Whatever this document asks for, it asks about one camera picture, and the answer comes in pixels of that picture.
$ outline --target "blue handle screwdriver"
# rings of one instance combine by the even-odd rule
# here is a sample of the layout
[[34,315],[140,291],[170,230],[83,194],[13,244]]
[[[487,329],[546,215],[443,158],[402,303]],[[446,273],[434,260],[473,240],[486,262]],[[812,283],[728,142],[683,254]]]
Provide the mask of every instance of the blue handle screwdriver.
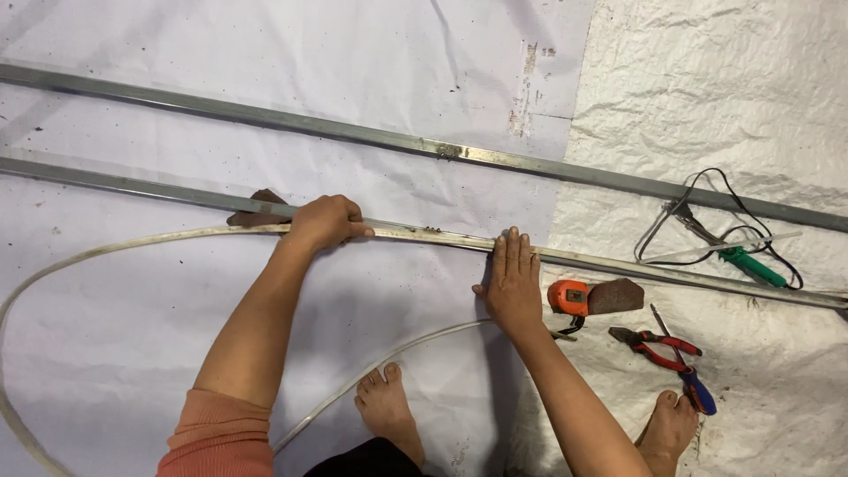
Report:
[[[656,318],[656,322],[660,324],[660,328],[662,329],[662,333],[666,336],[671,336],[668,333],[668,328],[666,328],[666,324],[662,322],[662,317],[660,317],[660,313],[656,310],[656,307],[651,304],[650,310],[654,312],[654,317]],[[685,365],[686,362],[683,360],[683,356],[680,356],[680,351],[677,348],[674,348],[674,355],[678,357],[678,362],[680,364]],[[716,402],[712,399],[712,394],[710,391],[704,386],[703,383],[698,379],[698,372],[695,371],[694,367],[687,366],[686,369],[680,371],[678,373],[680,379],[683,380],[683,388],[686,396],[692,401],[692,404],[695,407],[706,414],[707,416],[711,416],[716,413]]]

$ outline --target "hand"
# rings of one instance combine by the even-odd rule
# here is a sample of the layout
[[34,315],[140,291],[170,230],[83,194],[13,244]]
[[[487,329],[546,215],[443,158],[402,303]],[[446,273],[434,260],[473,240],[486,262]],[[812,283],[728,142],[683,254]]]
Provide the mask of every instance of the hand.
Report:
[[362,212],[356,203],[343,195],[322,195],[294,213],[287,239],[317,253],[351,237],[373,236],[374,229],[362,222]]
[[511,227],[507,238],[500,236],[494,241],[488,287],[471,287],[485,301],[489,316],[513,341],[539,325],[544,327],[540,267],[538,254],[530,253],[530,237],[526,233],[519,237],[518,228]]

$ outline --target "black pants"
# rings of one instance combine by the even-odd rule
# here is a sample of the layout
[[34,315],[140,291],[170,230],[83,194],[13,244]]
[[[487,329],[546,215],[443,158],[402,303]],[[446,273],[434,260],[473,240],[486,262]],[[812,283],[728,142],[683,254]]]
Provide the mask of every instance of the black pants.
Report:
[[383,437],[375,437],[344,454],[330,457],[314,466],[304,477],[344,477],[368,475],[369,477],[422,477],[403,451]]

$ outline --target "bare foot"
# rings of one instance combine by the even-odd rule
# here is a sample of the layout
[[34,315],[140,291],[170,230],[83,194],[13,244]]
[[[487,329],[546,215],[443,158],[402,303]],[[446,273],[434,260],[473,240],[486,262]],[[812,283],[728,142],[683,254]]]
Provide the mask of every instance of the bare foot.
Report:
[[382,371],[386,379],[374,369],[356,385],[354,403],[368,430],[392,441],[420,469],[424,465],[424,446],[400,382],[400,366],[390,362]]
[[678,459],[698,428],[698,413],[687,396],[662,391],[636,447],[655,477],[674,477]]

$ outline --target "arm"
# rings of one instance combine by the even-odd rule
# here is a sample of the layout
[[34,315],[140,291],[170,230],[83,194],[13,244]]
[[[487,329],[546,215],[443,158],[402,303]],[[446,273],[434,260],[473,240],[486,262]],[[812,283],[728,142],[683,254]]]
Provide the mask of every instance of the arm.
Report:
[[218,334],[194,389],[271,408],[280,388],[300,287],[315,254],[350,237],[373,236],[358,205],[321,196],[298,209],[292,230]]
[[474,285],[492,319],[524,361],[576,476],[650,476],[639,451],[604,403],[586,384],[542,323],[538,255],[530,238],[512,227],[495,241],[492,280]]

